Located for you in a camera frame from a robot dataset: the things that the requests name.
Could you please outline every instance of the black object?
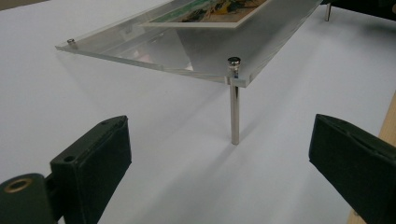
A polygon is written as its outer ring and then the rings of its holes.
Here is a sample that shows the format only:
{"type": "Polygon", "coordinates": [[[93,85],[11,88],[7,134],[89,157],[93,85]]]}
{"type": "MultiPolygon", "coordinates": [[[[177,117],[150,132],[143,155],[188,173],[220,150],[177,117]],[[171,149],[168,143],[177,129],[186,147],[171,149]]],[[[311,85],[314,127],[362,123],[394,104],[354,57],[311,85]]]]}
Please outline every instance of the black object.
{"type": "Polygon", "coordinates": [[[396,0],[324,0],[321,4],[331,3],[332,7],[356,11],[359,13],[396,21],[396,14],[392,12],[396,0]]]}
{"type": "Polygon", "coordinates": [[[0,223],[95,224],[131,164],[128,119],[107,119],[50,162],[52,174],[0,185],[0,223]]]}
{"type": "Polygon", "coordinates": [[[368,224],[396,223],[396,147],[317,115],[309,158],[368,224]]]}

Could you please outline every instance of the glass panel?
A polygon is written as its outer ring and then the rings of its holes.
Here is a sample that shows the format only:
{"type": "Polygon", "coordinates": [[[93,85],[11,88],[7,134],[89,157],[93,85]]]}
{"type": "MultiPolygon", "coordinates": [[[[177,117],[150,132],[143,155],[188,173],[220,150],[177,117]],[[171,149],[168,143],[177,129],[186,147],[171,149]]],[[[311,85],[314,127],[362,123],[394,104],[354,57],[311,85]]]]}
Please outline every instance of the glass panel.
{"type": "Polygon", "coordinates": [[[236,28],[147,26],[190,1],[166,3],[56,48],[227,84],[227,60],[239,57],[241,69],[233,84],[247,87],[321,2],[267,0],[236,28]]]}

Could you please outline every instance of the framed picture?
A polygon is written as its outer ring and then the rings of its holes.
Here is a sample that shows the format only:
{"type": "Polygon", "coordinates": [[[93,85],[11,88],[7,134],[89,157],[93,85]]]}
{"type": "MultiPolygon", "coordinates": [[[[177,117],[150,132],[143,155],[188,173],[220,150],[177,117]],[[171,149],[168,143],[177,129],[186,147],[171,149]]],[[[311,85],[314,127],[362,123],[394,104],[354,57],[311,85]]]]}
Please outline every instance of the framed picture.
{"type": "Polygon", "coordinates": [[[143,26],[236,28],[269,0],[195,0],[143,26]]]}

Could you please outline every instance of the metal leg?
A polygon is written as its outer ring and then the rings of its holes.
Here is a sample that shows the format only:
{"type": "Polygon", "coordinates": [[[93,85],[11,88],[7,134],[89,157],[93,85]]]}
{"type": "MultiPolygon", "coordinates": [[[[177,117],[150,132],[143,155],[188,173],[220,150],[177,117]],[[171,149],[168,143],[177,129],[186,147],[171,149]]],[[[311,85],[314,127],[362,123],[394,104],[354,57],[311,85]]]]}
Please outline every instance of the metal leg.
{"type": "Polygon", "coordinates": [[[330,18],[330,12],[332,11],[332,4],[328,3],[327,8],[326,8],[326,16],[324,18],[325,21],[329,21],[330,18]]]}
{"type": "Polygon", "coordinates": [[[233,80],[238,78],[239,65],[241,59],[232,57],[228,59],[230,69],[230,97],[231,97],[231,135],[232,143],[239,144],[239,87],[233,84],[233,80]]]}

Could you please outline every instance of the white tabletop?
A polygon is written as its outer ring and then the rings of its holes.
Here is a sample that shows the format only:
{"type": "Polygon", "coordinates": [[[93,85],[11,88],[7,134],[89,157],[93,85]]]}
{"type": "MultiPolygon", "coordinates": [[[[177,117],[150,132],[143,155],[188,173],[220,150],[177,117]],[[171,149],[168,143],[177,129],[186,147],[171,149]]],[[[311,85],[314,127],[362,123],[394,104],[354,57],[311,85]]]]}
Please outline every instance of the white tabletop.
{"type": "Polygon", "coordinates": [[[60,52],[55,45],[160,4],[51,0],[0,11],[0,181],[50,174],[96,123],[129,117],[133,163],[100,223],[346,223],[308,161],[317,113],[378,135],[396,90],[396,23],[319,7],[241,90],[60,52]]]}

